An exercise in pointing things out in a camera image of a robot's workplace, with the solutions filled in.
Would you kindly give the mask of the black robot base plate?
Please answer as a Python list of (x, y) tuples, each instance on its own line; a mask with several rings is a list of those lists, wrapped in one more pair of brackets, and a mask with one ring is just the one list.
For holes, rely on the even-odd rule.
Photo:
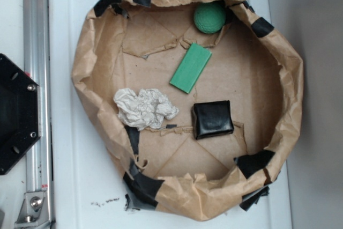
[(39, 85), (1, 54), (1, 175), (40, 139)]

